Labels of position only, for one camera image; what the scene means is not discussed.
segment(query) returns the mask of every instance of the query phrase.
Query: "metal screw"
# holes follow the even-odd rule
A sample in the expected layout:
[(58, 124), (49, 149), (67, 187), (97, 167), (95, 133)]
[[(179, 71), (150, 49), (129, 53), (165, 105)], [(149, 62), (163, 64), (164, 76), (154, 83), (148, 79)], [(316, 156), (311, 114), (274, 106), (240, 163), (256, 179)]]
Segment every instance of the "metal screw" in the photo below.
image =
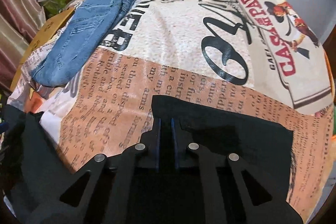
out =
[(239, 160), (239, 156), (236, 153), (231, 153), (229, 155), (229, 159), (232, 160), (232, 161), (237, 161), (237, 160)]
[(189, 145), (188, 145), (188, 147), (191, 149), (191, 150), (197, 150), (197, 149), (199, 149), (199, 145), (197, 144), (197, 143), (190, 143)]
[(136, 150), (144, 150), (146, 148), (146, 146), (143, 143), (138, 143), (135, 145), (135, 149)]
[(97, 154), (97, 155), (95, 155), (95, 157), (94, 157), (94, 160), (96, 161), (96, 162), (101, 162), (101, 161), (103, 161), (105, 159), (105, 155), (104, 154)]

